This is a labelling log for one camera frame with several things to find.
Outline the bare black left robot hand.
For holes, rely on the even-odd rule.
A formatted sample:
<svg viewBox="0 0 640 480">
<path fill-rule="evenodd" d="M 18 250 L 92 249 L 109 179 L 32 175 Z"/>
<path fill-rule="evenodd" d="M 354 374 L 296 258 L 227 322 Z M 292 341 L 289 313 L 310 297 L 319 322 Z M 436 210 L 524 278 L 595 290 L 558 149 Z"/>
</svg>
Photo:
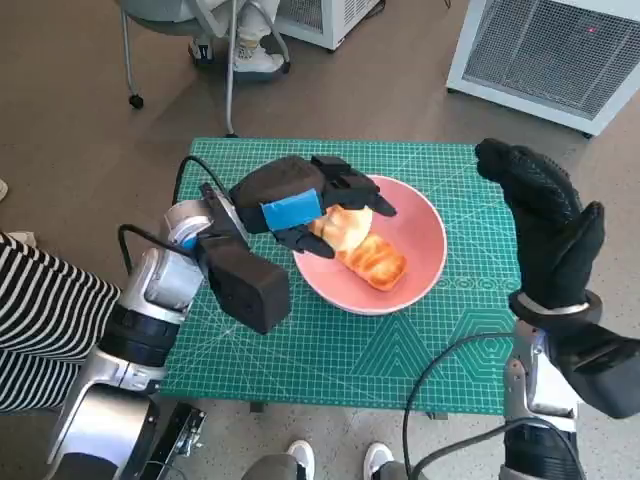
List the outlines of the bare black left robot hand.
<svg viewBox="0 0 640 480">
<path fill-rule="evenodd" d="M 385 217 L 396 209 L 364 173 L 335 156 L 310 160 L 287 156 L 245 176 L 230 190 L 231 201 L 250 234 L 270 232 L 283 246 L 331 259 L 337 249 L 310 229 L 311 223 L 338 205 L 364 207 Z"/>
</svg>

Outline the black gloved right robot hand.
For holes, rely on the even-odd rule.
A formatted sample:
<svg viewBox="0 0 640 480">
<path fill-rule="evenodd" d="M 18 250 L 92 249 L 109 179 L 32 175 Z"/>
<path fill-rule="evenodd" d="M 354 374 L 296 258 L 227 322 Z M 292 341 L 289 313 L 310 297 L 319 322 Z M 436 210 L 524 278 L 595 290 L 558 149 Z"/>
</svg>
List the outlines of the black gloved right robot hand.
<svg viewBox="0 0 640 480">
<path fill-rule="evenodd" d="M 514 219 L 519 296 L 548 311 L 586 305 L 605 238 L 604 206 L 583 206 L 568 172 L 528 147 L 488 138 L 475 155 L 479 175 L 502 188 Z"/>
</svg>

